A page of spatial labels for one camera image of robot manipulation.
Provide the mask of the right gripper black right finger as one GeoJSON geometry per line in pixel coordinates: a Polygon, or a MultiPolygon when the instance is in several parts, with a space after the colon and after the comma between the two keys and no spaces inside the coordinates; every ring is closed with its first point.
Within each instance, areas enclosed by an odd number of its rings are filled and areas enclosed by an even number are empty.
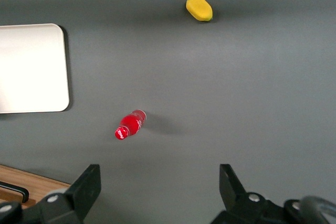
{"type": "Polygon", "coordinates": [[[219,166],[219,192],[225,206],[212,223],[286,223],[284,210],[262,195],[245,191],[229,164],[219,166]]]}

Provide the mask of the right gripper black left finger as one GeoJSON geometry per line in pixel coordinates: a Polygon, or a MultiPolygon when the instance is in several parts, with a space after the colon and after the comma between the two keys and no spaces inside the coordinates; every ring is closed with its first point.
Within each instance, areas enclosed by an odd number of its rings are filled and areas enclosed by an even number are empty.
{"type": "Polygon", "coordinates": [[[100,192],[100,166],[91,164],[65,192],[48,194],[26,209],[26,223],[83,223],[100,192]]]}

